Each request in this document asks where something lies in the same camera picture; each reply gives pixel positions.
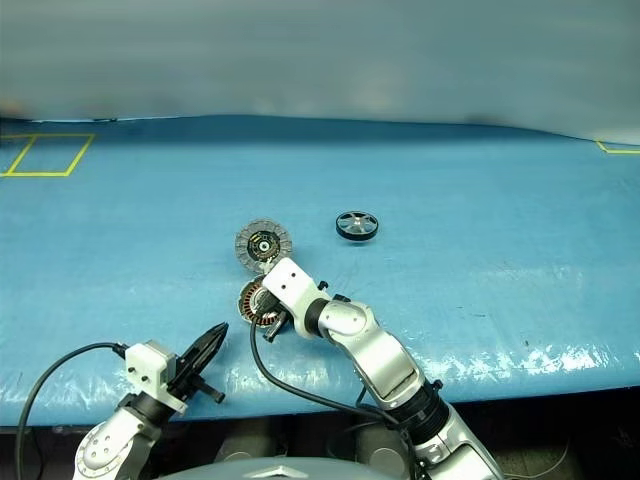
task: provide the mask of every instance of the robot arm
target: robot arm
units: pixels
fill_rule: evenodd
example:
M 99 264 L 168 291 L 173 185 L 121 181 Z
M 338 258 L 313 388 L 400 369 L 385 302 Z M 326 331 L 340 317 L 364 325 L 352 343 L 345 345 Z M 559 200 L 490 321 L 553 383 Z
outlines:
M 353 361 L 378 406 L 406 426 L 415 456 L 432 480 L 503 480 L 495 460 L 455 409 L 438 395 L 404 346 L 378 325 L 371 308 L 333 299 L 292 260 L 280 260 L 264 278 L 291 313 L 296 332 L 320 336 Z
M 200 373 L 218 352 L 228 325 L 217 325 L 198 338 L 182 356 L 153 341 L 125 351 L 127 379 L 140 390 L 127 395 L 116 412 L 95 426 L 76 451 L 74 480 L 138 478 L 162 427 L 197 390 L 220 403 L 224 394 L 204 382 Z

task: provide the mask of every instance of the blue surface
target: blue surface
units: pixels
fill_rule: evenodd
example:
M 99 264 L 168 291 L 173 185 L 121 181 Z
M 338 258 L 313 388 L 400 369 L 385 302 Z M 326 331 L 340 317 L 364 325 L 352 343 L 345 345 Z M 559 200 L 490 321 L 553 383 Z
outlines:
M 231 328 L 205 377 L 227 399 L 198 395 L 188 418 L 318 410 L 260 377 L 236 312 L 252 275 L 234 237 L 263 216 L 289 230 L 316 280 L 372 305 L 448 400 L 640 384 L 640 156 L 471 126 L 2 127 L 97 137 L 69 177 L 0 178 L 0 424 L 17 423 L 37 376 L 73 348 L 154 338 L 181 352 L 221 321 Z M 9 147 L 1 168 L 19 151 Z M 24 161 L 46 165 L 55 147 L 38 148 Z M 335 233 L 351 209 L 378 217 L 373 241 Z M 288 382 L 344 402 L 359 391 L 347 359 L 320 340 L 291 330 L 261 350 Z M 115 355 L 86 354 L 45 385 L 33 423 L 99 422 L 127 389 Z

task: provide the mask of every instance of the white wall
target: white wall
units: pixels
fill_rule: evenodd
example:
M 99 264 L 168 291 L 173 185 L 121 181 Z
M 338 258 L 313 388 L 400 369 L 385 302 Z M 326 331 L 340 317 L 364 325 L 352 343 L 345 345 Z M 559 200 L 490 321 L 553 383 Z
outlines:
M 1 0 L 0 107 L 486 122 L 640 143 L 640 1 Z

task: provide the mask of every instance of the yellow tape line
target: yellow tape line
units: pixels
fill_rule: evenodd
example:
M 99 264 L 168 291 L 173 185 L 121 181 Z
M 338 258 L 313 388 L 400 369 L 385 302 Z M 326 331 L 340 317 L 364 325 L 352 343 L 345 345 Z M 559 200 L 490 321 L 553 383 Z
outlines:
M 27 152 L 31 149 L 33 144 L 38 138 L 55 138 L 55 137 L 87 137 L 87 141 L 84 143 L 80 151 L 73 158 L 67 169 L 63 172 L 16 172 L 16 168 L 20 165 L 20 162 L 24 159 Z M 15 139 L 15 138 L 29 138 L 29 142 L 20 151 L 15 158 L 9 170 L 0 174 L 0 177 L 68 177 L 71 172 L 76 168 L 87 149 L 96 138 L 95 133 L 20 133 L 14 135 L 1 135 L 0 139 Z
M 624 154 L 624 155 L 640 155 L 640 149 L 623 149 L 623 148 L 609 148 L 600 140 L 596 140 L 596 145 L 600 147 L 604 153 L 613 153 L 613 154 Z

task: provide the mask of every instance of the metal disc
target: metal disc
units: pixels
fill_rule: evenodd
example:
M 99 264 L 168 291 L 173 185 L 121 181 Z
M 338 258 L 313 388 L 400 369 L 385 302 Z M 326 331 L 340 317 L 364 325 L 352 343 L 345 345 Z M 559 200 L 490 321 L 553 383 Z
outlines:
M 336 218 L 336 231 L 341 237 L 362 242 L 378 233 L 378 220 L 370 213 L 345 212 Z
M 272 220 L 254 220 L 236 235 L 236 257 L 249 270 L 267 273 L 280 259 L 291 255 L 291 237 Z
M 238 299 L 238 311 L 247 322 L 253 323 L 256 321 L 259 327 L 269 327 L 277 320 L 280 311 L 275 308 L 277 306 L 276 302 L 273 311 L 262 315 L 256 313 L 258 300 L 262 295 L 268 293 L 267 289 L 262 286 L 263 278 L 264 275 L 260 275 L 244 286 Z

